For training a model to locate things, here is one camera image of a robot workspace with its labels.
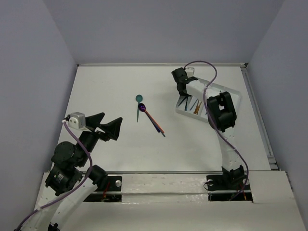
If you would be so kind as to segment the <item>purple iridescent spoon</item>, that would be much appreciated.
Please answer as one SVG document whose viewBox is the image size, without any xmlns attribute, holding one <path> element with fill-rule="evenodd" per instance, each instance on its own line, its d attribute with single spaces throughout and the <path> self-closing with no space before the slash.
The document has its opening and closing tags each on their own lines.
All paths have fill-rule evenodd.
<svg viewBox="0 0 308 231">
<path fill-rule="evenodd" d="M 140 104 L 139 104 L 139 110 L 142 111 L 142 112 L 144 112 L 144 113 L 145 113 L 145 111 L 147 111 L 147 110 L 146 110 L 146 107 L 145 107 L 145 105 L 144 105 L 143 103 L 140 103 Z"/>
</svg>

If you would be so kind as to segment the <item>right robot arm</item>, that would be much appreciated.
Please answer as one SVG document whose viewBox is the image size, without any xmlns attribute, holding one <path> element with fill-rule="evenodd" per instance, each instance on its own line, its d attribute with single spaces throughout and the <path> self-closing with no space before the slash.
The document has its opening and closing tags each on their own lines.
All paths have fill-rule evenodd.
<svg viewBox="0 0 308 231">
<path fill-rule="evenodd" d="M 214 176 L 212 184 L 209 185 L 212 189 L 208 190 L 238 189 L 239 192 L 242 192 L 248 182 L 249 168 L 234 146 L 234 127 L 237 114 L 228 91 L 213 94 L 211 85 L 218 75 L 217 69 L 214 70 L 214 78 L 207 83 L 194 77 L 185 67 L 177 68 L 171 74 L 180 96 L 195 97 L 204 104 L 207 121 L 218 137 L 222 156 L 222 174 Z"/>
</svg>

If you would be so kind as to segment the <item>rose gold fork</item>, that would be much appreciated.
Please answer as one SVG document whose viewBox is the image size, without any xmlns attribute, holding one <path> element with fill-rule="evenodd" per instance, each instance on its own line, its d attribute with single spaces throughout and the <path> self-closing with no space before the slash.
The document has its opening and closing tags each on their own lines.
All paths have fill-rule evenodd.
<svg viewBox="0 0 308 231">
<path fill-rule="evenodd" d="M 196 107 L 195 107 L 195 110 L 194 110 L 194 112 L 193 112 L 195 115 L 197 115 L 197 114 L 199 113 L 199 110 L 200 110 L 201 105 L 202 105 L 202 102 L 201 102 L 200 100 L 198 100 L 198 101 L 196 102 Z"/>
</svg>

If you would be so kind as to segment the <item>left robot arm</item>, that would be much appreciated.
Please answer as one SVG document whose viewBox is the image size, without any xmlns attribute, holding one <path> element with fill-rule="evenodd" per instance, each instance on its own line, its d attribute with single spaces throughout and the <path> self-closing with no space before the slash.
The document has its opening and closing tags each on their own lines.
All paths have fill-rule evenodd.
<svg viewBox="0 0 308 231">
<path fill-rule="evenodd" d="M 122 177 L 111 176 L 94 165 L 90 155 L 98 140 L 116 141 L 119 137 L 123 119 L 101 124 L 104 116 L 104 113 L 85 116 L 75 112 L 62 120 L 76 144 L 63 141 L 56 146 L 43 198 L 16 230 L 59 231 L 82 202 L 93 201 L 95 191 L 101 192 L 102 201 L 120 201 L 121 196 L 107 195 L 107 192 L 119 192 Z"/>
</svg>

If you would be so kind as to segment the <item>ornate gold fork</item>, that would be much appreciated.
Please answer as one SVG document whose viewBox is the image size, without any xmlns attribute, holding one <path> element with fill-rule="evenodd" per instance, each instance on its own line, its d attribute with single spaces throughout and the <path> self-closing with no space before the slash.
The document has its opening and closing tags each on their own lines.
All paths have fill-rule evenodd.
<svg viewBox="0 0 308 231">
<path fill-rule="evenodd" d="M 197 104 L 196 108 L 195 108 L 195 111 L 194 111 L 194 114 L 197 115 L 199 113 L 199 110 L 200 110 L 200 107 L 201 107 L 201 103 Z"/>
</svg>

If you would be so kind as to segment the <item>teal spoon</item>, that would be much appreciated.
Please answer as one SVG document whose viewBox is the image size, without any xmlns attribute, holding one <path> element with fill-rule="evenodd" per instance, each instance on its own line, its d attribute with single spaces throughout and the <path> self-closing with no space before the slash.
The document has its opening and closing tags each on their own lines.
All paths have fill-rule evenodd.
<svg viewBox="0 0 308 231">
<path fill-rule="evenodd" d="M 136 102 L 138 103 L 138 105 L 137 105 L 137 122 L 139 121 L 139 104 L 142 102 L 142 100 L 143 100 L 143 96 L 142 95 L 140 95 L 140 94 L 138 94 L 136 97 L 135 97 L 135 100 L 136 100 Z"/>
</svg>

